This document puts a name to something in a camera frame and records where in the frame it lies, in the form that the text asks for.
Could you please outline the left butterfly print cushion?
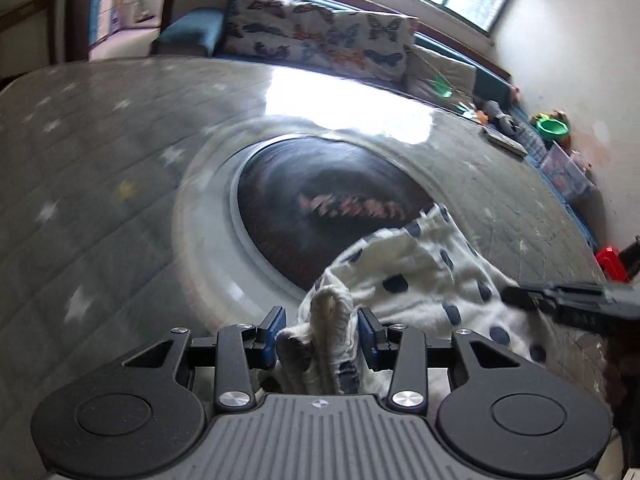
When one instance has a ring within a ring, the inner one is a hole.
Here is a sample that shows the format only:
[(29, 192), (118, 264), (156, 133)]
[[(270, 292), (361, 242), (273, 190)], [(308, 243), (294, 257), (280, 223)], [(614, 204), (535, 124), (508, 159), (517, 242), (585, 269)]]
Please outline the left butterfly print cushion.
[(334, 12), (302, 0), (229, 0), (221, 52), (330, 72), (323, 32)]

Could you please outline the green plastic toy bowl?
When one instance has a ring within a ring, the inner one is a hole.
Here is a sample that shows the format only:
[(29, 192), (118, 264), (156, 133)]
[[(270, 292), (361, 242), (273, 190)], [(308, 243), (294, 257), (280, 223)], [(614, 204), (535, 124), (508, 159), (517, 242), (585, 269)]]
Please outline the green plastic toy bowl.
[(537, 115), (534, 126), (541, 139), (546, 142), (562, 142), (570, 135), (570, 128), (565, 122), (547, 114)]

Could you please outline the grey plush toy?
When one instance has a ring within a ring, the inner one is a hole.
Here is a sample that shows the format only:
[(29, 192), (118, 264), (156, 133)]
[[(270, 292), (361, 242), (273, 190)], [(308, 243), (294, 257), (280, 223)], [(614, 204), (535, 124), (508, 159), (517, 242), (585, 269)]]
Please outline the grey plush toy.
[(506, 136), (515, 136), (516, 123), (509, 114), (506, 114), (500, 108), (500, 105), (496, 101), (485, 101), (482, 105), (482, 111), (501, 133)]

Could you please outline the butterfly print cushion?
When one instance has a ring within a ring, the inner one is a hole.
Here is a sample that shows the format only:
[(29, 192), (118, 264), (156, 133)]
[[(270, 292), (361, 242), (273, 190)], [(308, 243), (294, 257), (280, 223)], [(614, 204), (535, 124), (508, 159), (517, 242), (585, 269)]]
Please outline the butterfly print cushion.
[(340, 75), (401, 82), (417, 24), (417, 18), (404, 14), (334, 12), (323, 32), (323, 53)]
[(229, 0), (221, 52), (330, 72), (323, 32), (334, 12), (302, 0)]

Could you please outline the clear plastic storage box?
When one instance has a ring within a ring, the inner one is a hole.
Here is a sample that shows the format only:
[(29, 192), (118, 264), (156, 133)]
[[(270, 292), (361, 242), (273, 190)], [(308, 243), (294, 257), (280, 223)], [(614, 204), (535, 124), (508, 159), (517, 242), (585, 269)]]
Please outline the clear plastic storage box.
[(597, 191), (587, 175), (555, 142), (544, 156), (540, 170), (568, 202), (582, 200)]

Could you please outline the blue fabric sofa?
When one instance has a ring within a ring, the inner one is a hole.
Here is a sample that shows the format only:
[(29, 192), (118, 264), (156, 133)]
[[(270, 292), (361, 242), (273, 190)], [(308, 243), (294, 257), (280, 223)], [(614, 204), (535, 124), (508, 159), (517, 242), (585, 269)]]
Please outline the blue fabric sofa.
[(413, 16), (331, 0), (228, 0), (197, 8), (152, 43), (155, 55), (237, 58), (378, 84), (447, 107), (495, 101), (512, 87), (489, 68), (421, 32)]

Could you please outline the dark wooden door frame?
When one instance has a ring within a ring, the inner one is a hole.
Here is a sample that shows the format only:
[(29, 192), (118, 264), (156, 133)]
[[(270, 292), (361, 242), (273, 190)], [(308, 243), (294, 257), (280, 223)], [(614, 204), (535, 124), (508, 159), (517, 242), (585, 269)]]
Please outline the dark wooden door frame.
[(64, 61), (88, 61), (123, 32), (164, 29), (174, 0), (65, 0)]

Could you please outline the dark wooden console table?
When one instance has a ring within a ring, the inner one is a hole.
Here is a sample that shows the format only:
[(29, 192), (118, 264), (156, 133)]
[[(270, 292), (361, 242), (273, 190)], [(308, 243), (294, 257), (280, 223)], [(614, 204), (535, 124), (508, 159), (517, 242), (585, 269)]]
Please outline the dark wooden console table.
[(1, 11), (1, 79), (54, 65), (56, 0), (28, 0)]

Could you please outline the right butterfly print cushion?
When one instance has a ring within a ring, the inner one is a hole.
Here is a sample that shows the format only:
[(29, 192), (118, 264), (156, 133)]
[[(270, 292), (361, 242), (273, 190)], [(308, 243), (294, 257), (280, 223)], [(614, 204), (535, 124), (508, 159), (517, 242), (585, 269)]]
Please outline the right butterfly print cushion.
[(401, 82), (417, 24), (417, 18), (404, 14), (334, 12), (323, 32), (323, 53), (340, 75)]

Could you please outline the white navy polka dot garment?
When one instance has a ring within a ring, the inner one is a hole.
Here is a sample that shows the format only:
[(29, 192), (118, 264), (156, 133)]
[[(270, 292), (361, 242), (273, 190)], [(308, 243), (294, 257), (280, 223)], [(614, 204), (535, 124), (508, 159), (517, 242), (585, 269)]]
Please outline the white navy polka dot garment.
[(274, 377), (285, 393), (373, 393), (386, 398), (390, 372), (369, 370), (359, 350), (357, 312), (446, 339), (468, 328), (540, 365), (558, 337), (540, 314), (507, 306), (514, 281), (469, 243), (445, 206), (401, 229), (382, 229), (345, 249), (318, 277), (294, 325), (280, 330)]

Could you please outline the grey star quilted mat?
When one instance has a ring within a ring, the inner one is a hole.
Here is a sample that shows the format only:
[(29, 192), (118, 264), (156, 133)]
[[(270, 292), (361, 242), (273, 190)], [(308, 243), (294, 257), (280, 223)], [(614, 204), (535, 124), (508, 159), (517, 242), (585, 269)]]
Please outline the grey star quilted mat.
[(526, 283), (603, 278), (577, 223), (478, 125), (306, 70), (147, 58), (62, 65), (1, 96), (1, 474), (41, 476), (29, 422), (50, 392), (171, 327), (201, 334), (304, 296), (235, 234), (254, 147), (313, 134), (372, 148)]

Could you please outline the blue toy kitchen cabinet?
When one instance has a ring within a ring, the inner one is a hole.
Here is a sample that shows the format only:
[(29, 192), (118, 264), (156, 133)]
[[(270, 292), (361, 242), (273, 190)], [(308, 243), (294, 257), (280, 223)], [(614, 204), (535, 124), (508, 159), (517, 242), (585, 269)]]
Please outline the blue toy kitchen cabinet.
[(114, 28), (116, 0), (91, 0), (89, 16), (89, 47), (111, 35)]

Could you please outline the red plastic object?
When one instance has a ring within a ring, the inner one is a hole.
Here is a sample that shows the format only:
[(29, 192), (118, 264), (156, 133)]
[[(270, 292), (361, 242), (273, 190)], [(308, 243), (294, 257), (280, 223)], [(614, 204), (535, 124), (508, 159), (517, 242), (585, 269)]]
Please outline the red plastic object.
[(630, 282), (628, 271), (623, 261), (620, 260), (620, 251), (617, 248), (613, 246), (603, 247), (596, 253), (596, 260), (610, 282)]

